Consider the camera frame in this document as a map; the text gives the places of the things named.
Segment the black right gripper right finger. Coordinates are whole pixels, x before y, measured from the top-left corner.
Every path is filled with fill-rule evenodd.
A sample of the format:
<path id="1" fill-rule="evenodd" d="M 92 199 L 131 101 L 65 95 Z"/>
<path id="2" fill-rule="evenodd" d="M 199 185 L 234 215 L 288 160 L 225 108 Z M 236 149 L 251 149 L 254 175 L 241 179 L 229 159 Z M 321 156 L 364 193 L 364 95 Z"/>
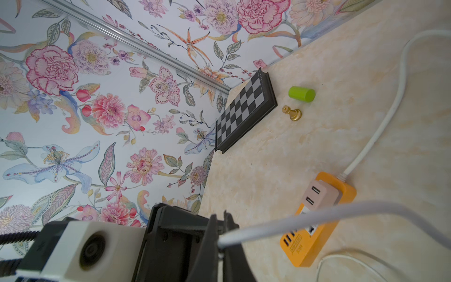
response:
<path id="1" fill-rule="evenodd" d="M 223 281 L 224 282 L 256 282 L 251 268 L 245 256 L 244 249 L 239 243 L 226 247 L 222 253 L 223 258 Z"/>

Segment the orange power strip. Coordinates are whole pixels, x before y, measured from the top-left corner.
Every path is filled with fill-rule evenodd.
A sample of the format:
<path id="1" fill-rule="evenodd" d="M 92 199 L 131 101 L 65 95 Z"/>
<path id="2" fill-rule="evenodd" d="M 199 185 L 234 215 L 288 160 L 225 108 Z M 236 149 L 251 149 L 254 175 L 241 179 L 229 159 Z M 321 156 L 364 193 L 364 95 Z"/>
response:
<path id="1" fill-rule="evenodd" d="M 357 195 L 354 187 L 329 173 L 321 172 L 314 180 L 322 180 L 341 192 L 341 198 L 335 205 L 351 203 Z M 296 215 L 306 215 L 311 212 L 302 212 L 303 207 L 301 203 Z M 280 246 L 293 266 L 311 267 L 337 225 L 337 222 L 311 224 L 303 229 L 290 231 L 282 236 Z"/>

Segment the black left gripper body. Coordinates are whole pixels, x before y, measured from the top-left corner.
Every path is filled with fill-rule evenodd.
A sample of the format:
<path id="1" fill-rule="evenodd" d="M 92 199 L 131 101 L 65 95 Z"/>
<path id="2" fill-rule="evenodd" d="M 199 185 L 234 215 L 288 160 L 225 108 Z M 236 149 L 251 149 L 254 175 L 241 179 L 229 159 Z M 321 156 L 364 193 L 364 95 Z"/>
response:
<path id="1" fill-rule="evenodd" d="M 152 207 L 133 282 L 184 282 L 193 268 L 208 218 L 177 206 Z"/>

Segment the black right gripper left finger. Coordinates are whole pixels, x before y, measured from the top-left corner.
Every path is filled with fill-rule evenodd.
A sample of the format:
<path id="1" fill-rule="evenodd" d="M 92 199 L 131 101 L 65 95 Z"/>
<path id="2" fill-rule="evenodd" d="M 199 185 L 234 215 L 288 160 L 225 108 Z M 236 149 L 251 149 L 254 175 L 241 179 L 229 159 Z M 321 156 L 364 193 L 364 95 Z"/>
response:
<path id="1" fill-rule="evenodd" d="M 218 220 L 216 215 L 209 219 L 190 215 L 189 231 L 204 231 L 197 257 L 188 273 L 187 282 L 216 282 L 218 276 Z"/>

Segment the pink usb wall charger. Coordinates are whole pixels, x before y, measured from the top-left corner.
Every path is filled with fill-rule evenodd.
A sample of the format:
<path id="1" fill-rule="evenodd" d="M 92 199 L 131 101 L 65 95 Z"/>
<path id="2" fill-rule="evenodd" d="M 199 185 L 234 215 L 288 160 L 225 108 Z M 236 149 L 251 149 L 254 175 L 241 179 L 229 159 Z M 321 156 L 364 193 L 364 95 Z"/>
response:
<path id="1" fill-rule="evenodd" d="M 322 180 L 313 180 L 306 189 L 302 212 L 311 212 L 335 205 L 341 198 L 341 192 Z"/>

